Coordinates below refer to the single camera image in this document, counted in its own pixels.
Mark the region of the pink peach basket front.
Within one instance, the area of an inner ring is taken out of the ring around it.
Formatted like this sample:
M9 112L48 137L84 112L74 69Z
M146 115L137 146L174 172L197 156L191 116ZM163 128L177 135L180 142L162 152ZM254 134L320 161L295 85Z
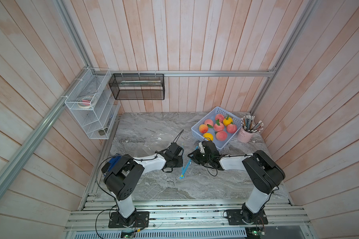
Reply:
M227 133L223 130L218 131L215 135L218 141L225 141L227 139L227 136L228 136Z

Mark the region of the orange pink toy peach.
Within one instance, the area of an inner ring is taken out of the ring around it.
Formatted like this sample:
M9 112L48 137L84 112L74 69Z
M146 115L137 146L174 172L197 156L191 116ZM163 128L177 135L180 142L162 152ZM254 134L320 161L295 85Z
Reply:
M209 127L208 127L207 124L201 124L201 125L199 126L199 128L198 128L198 130L199 130L199 132L200 132L201 134L207 133L207 132L208 132L208 129L209 129Z

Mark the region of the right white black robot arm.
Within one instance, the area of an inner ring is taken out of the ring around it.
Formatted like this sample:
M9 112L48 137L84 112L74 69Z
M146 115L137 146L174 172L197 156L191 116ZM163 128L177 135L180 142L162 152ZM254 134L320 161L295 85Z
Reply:
M241 209L240 214L245 216L258 215L285 179L284 171L262 150L242 155L220 154L212 141L202 141L188 158L217 171L247 172L254 188Z

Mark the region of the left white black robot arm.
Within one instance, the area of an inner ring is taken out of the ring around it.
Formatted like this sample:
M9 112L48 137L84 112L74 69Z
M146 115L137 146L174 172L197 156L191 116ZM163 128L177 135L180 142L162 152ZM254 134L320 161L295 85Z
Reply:
M135 215L132 193L141 176L152 171L164 171L183 166L183 148L177 143L170 145L153 155L146 157L132 157L128 154L117 154L101 169L104 183L111 195L115 197L118 214L122 220L130 221Z

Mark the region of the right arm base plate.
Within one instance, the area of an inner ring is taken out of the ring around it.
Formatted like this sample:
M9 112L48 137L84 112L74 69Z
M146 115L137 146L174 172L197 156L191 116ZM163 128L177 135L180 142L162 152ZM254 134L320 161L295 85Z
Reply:
M226 210L225 213L224 217L228 219L228 223L231 226L268 224L268 219L263 209L256 214L242 209Z

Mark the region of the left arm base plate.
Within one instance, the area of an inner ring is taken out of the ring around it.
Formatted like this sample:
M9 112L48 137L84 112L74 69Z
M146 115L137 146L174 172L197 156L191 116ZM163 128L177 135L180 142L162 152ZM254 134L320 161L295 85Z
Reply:
M149 226L150 213L147 211L135 211L130 217L124 218L121 213L113 212L110 216L108 224L109 228L127 229L127 228L141 228L144 229Z

